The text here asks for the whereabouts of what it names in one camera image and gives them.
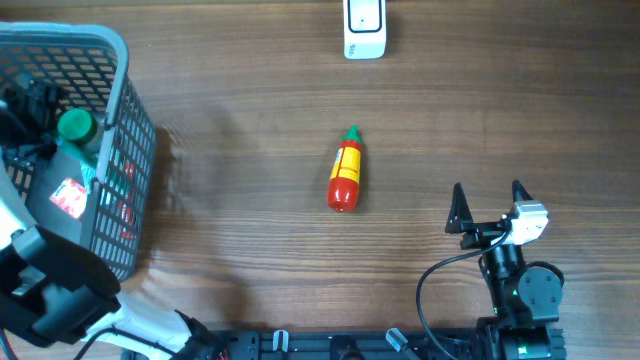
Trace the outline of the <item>green-lid spice jar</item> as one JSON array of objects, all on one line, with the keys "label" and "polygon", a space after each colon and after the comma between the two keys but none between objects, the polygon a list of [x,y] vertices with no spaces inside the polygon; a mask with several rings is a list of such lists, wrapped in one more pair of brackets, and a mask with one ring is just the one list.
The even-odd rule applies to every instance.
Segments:
[{"label": "green-lid spice jar", "polygon": [[85,109],[74,108],[63,113],[58,120],[57,131],[64,140],[88,154],[95,155],[101,150],[104,129]]}]

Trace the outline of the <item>orange tissue packet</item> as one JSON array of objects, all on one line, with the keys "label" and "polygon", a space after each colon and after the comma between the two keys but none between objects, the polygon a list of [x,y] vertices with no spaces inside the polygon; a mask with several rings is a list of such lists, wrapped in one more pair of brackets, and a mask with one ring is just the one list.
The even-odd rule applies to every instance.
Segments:
[{"label": "orange tissue packet", "polygon": [[86,209],[87,192],[76,180],[66,178],[49,200],[72,218],[80,220]]}]

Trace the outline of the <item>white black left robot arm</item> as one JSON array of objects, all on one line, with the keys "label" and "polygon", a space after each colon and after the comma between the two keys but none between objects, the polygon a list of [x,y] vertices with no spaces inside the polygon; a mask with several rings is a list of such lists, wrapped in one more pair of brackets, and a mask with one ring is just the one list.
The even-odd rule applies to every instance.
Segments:
[{"label": "white black left robot arm", "polygon": [[1,330],[42,348],[107,342],[149,359],[209,359],[196,319],[121,289],[134,269],[156,134],[122,79],[1,87]]}]

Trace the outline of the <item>red chili sauce bottle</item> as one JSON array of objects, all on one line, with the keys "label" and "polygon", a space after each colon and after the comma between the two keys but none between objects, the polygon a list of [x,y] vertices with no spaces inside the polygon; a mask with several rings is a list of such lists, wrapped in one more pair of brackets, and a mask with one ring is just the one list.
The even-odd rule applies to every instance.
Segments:
[{"label": "red chili sauce bottle", "polygon": [[328,184],[327,204],[336,212],[352,212],[357,206],[361,158],[362,140],[358,127],[352,125],[342,137]]}]

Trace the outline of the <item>green 3M gloves packet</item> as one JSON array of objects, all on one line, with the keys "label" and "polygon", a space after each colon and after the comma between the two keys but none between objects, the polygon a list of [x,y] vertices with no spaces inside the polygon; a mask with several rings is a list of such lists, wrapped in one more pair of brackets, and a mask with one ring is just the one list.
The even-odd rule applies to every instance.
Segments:
[{"label": "green 3M gloves packet", "polygon": [[[133,200],[134,191],[125,180],[133,179],[135,166],[129,161],[124,162],[123,172],[125,178],[120,177],[116,173],[107,173],[107,184],[127,201]],[[100,206],[108,211],[107,214],[98,216],[99,231],[109,235],[120,242],[133,242],[137,236],[131,230],[135,225],[135,215],[130,205],[124,200],[118,199],[108,190],[103,190],[100,195]]]}]

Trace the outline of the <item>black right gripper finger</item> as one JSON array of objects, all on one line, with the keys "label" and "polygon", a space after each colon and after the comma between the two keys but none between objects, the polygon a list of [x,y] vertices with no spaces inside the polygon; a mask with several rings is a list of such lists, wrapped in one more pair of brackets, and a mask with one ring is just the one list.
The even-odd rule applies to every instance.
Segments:
[{"label": "black right gripper finger", "polygon": [[512,198],[513,202],[531,201],[533,199],[519,180],[512,182]]},{"label": "black right gripper finger", "polygon": [[449,234],[471,232],[473,226],[474,220],[462,184],[458,182],[453,187],[451,208],[446,221],[445,232]]}]

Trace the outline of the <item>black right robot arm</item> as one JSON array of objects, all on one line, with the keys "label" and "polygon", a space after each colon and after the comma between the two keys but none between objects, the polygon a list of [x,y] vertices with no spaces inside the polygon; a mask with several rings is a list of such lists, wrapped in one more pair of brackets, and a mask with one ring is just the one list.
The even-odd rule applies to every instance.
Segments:
[{"label": "black right robot arm", "polygon": [[522,247],[549,223],[542,202],[512,182],[513,206],[495,222],[473,220],[462,185],[454,185],[445,231],[460,234],[460,248],[479,250],[479,267],[494,307],[480,318],[472,340],[476,359],[559,360],[567,357],[559,321],[564,275],[544,261],[526,262]]}]

